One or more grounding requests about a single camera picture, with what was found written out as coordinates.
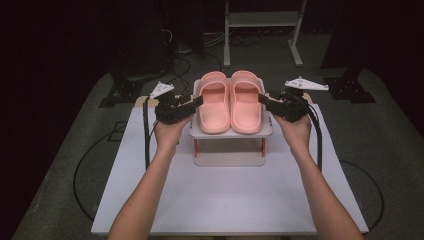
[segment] hand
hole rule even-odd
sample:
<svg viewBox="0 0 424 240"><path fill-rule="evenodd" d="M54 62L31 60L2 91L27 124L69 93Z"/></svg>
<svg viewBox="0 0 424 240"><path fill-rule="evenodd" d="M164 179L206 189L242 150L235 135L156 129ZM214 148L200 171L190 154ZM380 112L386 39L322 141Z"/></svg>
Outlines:
<svg viewBox="0 0 424 240"><path fill-rule="evenodd" d="M156 151L159 149L161 151L175 151L175 146L180 140L184 126L189 123L192 118L193 115L170 125L159 121L154 130L157 142Z"/></svg>
<svg viewBox="0 0 424 240"><path fill-rule="evenodd" d="M308 115L291 123L286 119L273 115L283 131L284 138L290 146L290 150L296 156L309 153L309 138L311 135L311 120Z"/></svg>

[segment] black cable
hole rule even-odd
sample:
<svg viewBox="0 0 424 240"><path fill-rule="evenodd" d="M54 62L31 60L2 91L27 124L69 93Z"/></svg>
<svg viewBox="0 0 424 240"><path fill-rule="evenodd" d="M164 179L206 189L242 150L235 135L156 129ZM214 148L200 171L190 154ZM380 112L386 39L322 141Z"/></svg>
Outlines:
<svg viewBox="0 0 424 240"><path fill-rule="evenodd" d="M184 86L184 89L182 90L181 95L183 95L184 92L187 92L187 94L191 94L191 92L188 90L189 85L190 85L189 82L182 77L183 75L185 75L186 73L188 73L188 71L190 71L190 69L191 69L191 63L187 59L184 59L184 58L181 58L181 57L176 57L176 59L178 59L180 62L183 61L183 62L187 63L188 67L187 67L187 69L182 74L178 74L175 71L175 68L174 68L173 69L173 73L174 73L174 75L176 75L176 77L173 78L173 79L171 79L171 80L169 80L169 81L167 81L166 84L169 84L169 83L175 81L176 79L180 79L181 83Z"/></svg>
<svg viewBox="0 0 424 240"><path fill-rule="evenodd" d="M305 103L302 99L300 99L299 97L293 94L290 94L287 92L285 94L288 95L290 98L293 98L296 101L298 101L305 108L306 112L311 118L312 123L314 124L315 131L317 133L317 166L318 166L318 169L322 171L322 132L319 126L318 116L315 117L314 112L312 112L311 110L311 108L313 109L311 105Z"/></svg>
<svg viewBox="0 0 424 240"><path fill-rule="evenodd" d="M147 112L147 106L150 96L146 97L143 103L143 123L144 123L144 161L146 169L150 165L150 136L149 136L149 115Z"/></svg>
<svg viewBox="0 0 424 240"><path fill-rule="evenodd" d="M375 188L377 188L378 195L379 195L380 201L381 201L381 209L380 209L380 214L378 215L378 218L371 225L371 227L368 228L368 233L370 233L380 223L380 221L381 221L381 219L383 218L383 215L384 215L385 201L384 201L383 192L381 191L381 188L378 186L377 181L367 171L365 171L365 169L363 169L360 166L358 166L354 163L351 163L351 162L347 162L347 161L340 161L340 162L345 163L345 164L349 164L349 165L359 169L362 173L364 173L371 180L371 182L374 184Z"/></svg>
<svg viewBox="0 0 424 240"><path fill-rule="evenodd" d="M114 131L110 131L109 133L107 133L106 135L104 135L103 137L101 137L99 140L97 140L93 145L91 145L91 147L84 153L84 155L81 157L81 159L78 162L77 167L75 168L75 172L74 172L74 177L72 180L72 189L73 189L73 193L74 193L74 197L75 200L77 201L77 204L79 206L79 208L81 209L81 211L84 213L85 216L87 216L91 221L94 221L94 218L84 209L84 207L81 204L81 201L78 197L77 194L77 188L76 188L76 179L77 179L77 175L78 175L78 170L83 162L83 160L85 159L85 157L88 155L88 153L97 145L99 144L101 141L103 141L105 138L109 137Z"/></svg>
<svg viewBox="0 0 424 240"><path fill-rule="evenodd" d="M219 58L217 56L213 55L212 53L205 52L205 54L207 54L209 56L212 56L213 58L216 59L216 61L218 62L218 65L219 65L219 71L222 72L221 60L219 60Z"/></svg>

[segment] gray carpet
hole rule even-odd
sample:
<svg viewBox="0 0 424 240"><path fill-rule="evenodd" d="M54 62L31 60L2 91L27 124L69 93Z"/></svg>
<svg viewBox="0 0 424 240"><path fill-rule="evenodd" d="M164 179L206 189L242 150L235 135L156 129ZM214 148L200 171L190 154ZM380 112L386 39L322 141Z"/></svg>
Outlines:
<svg viewBox="0 0 424 240"><path fill-rule="evenodd" d="M340 76L344 72L344 69L320 69L330 37L329 34L300 35L298 49L304 62L301 68L292 60L286 43L289 36L281 35L262 37L259 43L249 47L232 47L231 67L222 68L222 71L227 76L241 69L252 71L263 79L267 91L283 89L286 80L298 76L323 84L323 77ZM222 61L221 45L208 48L207 52ZM190 92L193 82L203 74L220 70L220 63L211 55L182 58L189 61L190 69L186 61L176 60L175 71L182 74L188 69L183 78L189 82ZM158 80L167 82L173 78L175 75L169 73ZM422 239L424 140L391 98L381 79L364 69L359 81L376 103L351 104L333 100L329 92L308 93L320 106L365 221L369 227L375 226L366 234L366 239ZM142 95L150 93L156 83L146 84ZM173 84L177 91L184 89L179 79ZM128 120L133 106L124 103L113 108L99 108L112 85L110 75L105 74L87 97L14 239L105 238L90 233L92 222L79 208L72 183L75 169L83 158L76 190L82 207L94 217L119 148L119 141L114 140L119 140L122 133L115 132L111 140L104 136L117 122ZM381 212L383 202L379 190L384 196L384 212Z"/></svg>

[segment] pink slipper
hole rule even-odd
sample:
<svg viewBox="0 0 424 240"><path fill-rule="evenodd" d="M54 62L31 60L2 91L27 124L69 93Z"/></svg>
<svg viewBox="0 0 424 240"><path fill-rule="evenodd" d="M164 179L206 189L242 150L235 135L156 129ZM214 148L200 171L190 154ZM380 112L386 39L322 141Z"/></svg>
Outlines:
<svg viewBox="0 0 424 240"><path fill-rule="evenodd" d="M200 79L197 96L203 96L199 107L200 128L209 134L225 132L230 127L229 84L222 72L210 72Z"/></svg>
<svg viewBox="0 0 424 240"><path fill-rule="evenodd" d="M262 128L262 93L258 77L248 71L237 71L230 81L231 128L239 133L253 134Z"/></svg>

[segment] white shelf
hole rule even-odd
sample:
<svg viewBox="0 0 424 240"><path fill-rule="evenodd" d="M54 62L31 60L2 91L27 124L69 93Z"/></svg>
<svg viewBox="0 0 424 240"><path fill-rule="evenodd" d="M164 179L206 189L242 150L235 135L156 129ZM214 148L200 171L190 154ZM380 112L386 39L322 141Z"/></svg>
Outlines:
<svg viewBox="0 0 424 240"><path fill-rule="evenodd" d="M296 26L298 11L229 13L229 27Z"/></svg>

